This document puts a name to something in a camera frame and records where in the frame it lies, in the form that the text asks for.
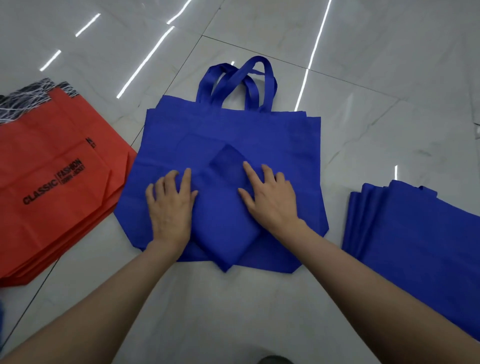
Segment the bag handle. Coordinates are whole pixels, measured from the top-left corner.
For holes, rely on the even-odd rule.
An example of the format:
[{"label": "bag handle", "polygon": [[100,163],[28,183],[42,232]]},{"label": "bag handle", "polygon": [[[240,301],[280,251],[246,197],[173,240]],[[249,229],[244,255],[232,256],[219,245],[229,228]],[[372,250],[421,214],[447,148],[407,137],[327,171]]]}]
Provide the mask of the bag handle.
[{"label": "bag handle", "polygon": [[[196,102],[212,104],[212,91],[215,82],[225,73],[218,82],[215,90],[219,87],[222,88],[236,71],[238,71],[238,68],[229,63],[211,66],[198,85]],[[247,75],[241,83],[243,83],[247,89],[245,93],[245,110],[257,110],[260,104],[260,94],[255,81]]]},{"label": "bag handle", "polygon": [[[254,70],[254,66],[261,62],[264,64],[265,73]],[[212,94],[212,104],[222,105],[228,95],[240,84],[243,79],[248,76],[249,73],[264,74],[265,75],[265,97],[264,103],[258,111],[271,112],[273,105],[273,98],[275,97],[278,84],[273,76],[272,65],[269,60],[262,56],[254,56],[250,58],[245,64],[236,71],[226,82],[226,84],[220,88],[216,87]]]}]

